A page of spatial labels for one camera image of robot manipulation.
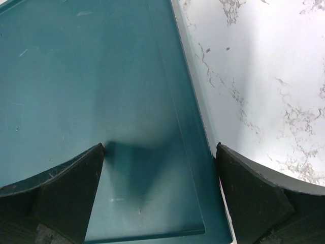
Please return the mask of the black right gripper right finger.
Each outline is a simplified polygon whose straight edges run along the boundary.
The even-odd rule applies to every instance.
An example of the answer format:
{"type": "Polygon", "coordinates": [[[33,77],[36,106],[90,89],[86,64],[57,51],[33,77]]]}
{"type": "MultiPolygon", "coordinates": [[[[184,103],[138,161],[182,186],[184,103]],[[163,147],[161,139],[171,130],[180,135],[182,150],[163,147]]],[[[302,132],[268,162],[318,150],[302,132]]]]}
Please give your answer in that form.
{"type": "Polygon", "coordinates": [[[324,243],[324,187],[219,143],[215,166],[237,243],[324,243]]]}

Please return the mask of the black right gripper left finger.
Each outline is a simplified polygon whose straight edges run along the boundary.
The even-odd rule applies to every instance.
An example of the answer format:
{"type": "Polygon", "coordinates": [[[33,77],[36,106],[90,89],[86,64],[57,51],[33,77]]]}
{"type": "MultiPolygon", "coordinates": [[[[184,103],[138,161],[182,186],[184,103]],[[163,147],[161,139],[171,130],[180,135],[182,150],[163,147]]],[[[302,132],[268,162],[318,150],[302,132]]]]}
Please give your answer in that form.
{"type": "Polygon", "coordinates": [[[1,243],[84,243],[104,156],[99,143],[1,187],[1,243]]]}

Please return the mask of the teal drawer organizer box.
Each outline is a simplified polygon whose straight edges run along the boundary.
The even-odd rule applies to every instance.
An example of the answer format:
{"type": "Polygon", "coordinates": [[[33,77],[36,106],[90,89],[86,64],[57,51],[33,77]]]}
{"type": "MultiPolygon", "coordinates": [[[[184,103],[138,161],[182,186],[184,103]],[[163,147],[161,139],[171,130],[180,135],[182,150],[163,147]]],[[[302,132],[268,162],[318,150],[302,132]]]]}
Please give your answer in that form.
{"type": "Polygon", "coordinates": [[[1,7],[1,185],[107,150],[87,243],[230,243],[170,1],[1,7]]]}

